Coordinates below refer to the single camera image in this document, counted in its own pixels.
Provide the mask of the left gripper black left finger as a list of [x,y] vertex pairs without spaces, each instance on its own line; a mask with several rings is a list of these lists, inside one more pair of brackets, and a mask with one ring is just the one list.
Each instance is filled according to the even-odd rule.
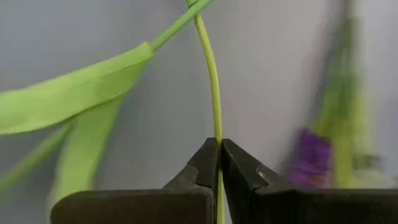
[[53,206],[50,224],[216,224],[218,147],[206,139],[161,189],[70,194]]

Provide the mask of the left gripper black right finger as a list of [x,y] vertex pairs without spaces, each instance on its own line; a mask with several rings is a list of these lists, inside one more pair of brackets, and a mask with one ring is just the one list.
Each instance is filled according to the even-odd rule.
[[398,190],[298,189],[230,139],[221,164],[233,224],[398,224]]

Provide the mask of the purple artificial iris stem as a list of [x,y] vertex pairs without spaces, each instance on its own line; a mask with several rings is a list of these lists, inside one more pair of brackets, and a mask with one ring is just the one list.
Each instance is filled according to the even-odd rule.
[[382,188],[394,186],[383,159],[371,146],[368,102],[356,68],[357,20],[343,19],[333,46],[311,128],[303,129],[289,179],[303,188]]

